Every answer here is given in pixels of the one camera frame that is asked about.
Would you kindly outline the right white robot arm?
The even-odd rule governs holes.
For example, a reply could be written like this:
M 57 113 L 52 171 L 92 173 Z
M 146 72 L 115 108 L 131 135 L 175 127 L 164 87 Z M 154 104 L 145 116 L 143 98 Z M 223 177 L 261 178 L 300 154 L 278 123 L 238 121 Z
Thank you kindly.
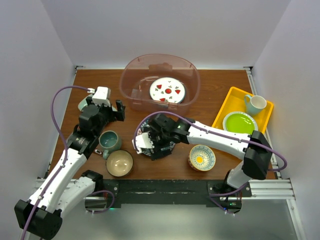
M 235 196 L 248 181 L 265 180 L 271 163 L 271 146 L 264 134 L 234 133 L 207 126 L 192 118 L 178 117 L 178 120 L 157 113 L 148 121 L 149 137 L 156 147 L 174 142 L 204 145 L 240 159 L 240 163 L 227 174 L 223 192 Z

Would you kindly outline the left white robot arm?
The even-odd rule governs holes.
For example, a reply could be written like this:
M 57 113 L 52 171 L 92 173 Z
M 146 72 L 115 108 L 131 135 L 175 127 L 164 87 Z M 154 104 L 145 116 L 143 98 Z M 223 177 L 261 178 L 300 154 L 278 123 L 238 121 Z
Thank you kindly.
M 98 104 L 87 98 L 87 106 L 79 115 L 78 124 L 63 140 L 64 150 L 52 172 L 28 200 L 19 200 L 14 206 L 22 239 L 27 233 L 42 240 L 53 239 L 70 209 L 84 197 L 99 196 L 103 192 L 103 176 L 92 170 L 86 170 L 72 187 L 68 184 L 97 148 L 105 126 L 125 120 L 126 107 L 121 100 L 115 104 L 115 107 Z

